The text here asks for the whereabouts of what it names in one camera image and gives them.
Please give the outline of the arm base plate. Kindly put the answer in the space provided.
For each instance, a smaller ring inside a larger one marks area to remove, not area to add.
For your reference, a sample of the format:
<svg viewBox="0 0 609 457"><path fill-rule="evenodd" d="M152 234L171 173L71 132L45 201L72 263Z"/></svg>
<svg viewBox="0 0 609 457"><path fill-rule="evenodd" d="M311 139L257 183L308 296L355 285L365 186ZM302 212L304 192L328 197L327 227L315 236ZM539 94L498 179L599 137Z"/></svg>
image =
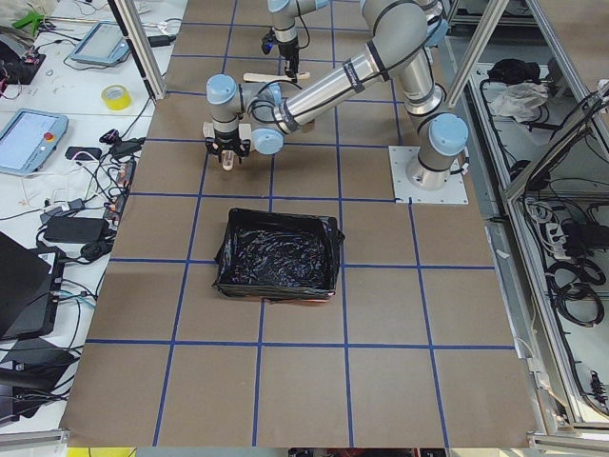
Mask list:
<svg viewBox="0 0 609 457"><path fill-rule="evenodd" d="M419 162L419 147L389 146L389 164L394 200L399 204L468 204L461 164L455 158L451 168L431 171Z"/></svg>

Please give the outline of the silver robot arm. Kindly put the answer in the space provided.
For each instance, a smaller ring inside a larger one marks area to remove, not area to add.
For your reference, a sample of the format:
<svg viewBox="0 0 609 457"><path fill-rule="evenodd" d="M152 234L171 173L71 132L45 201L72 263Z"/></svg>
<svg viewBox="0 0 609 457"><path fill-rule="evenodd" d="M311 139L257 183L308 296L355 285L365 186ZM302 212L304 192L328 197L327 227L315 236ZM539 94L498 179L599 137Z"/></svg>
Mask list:
<svg viewBox="0 0 609 457"><path fill-rule="evenodd" d="M328 0L268 0L267 9L271 15L272 24L261 40L263 54L269 54L274 46L279 49L285 60L285 75L293 82L298 81L300 50L310 43L310 34L305 25L303 16L328 5ZM305 28L307 43L301 46L296 27L299 18Z"/></svg>
<svg viewBox="0 0 609 457"><path fill-rule="evenodd" d="M283 97L279 77L237 83L227 74L211 76L206 82L212 117L207 153L226 169L252 150L275 154L287 135L324 112L378 82L395 80L421 142L406 166L406 177L419 189L441 189L468 138L465 122L447 111L425 52L446 33L442 3L362 1L360 12L371 32L363 51L290 97Z"/></svg>

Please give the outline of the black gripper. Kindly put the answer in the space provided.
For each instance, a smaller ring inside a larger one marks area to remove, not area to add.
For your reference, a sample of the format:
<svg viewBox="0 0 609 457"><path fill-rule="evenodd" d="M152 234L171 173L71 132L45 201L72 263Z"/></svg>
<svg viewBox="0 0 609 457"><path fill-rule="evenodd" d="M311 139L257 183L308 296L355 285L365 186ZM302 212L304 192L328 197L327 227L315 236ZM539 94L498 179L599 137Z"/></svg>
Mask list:
<svg viewBox="0 0 609 457"><path fill-rule="evenodd" d="M299 74L300 63L300 46L298 41L279 42L279 52L283 57L284 72L290 79L297 79Z"/></svg>
<svg viewBox="0 0 609 457"><path fill-rule="evenodd" d="M229 137L206 137L206 152L222 159L224 151L236 154L240 160L249 156L251 142L248 139L240 139L238 136Z"/></svg>

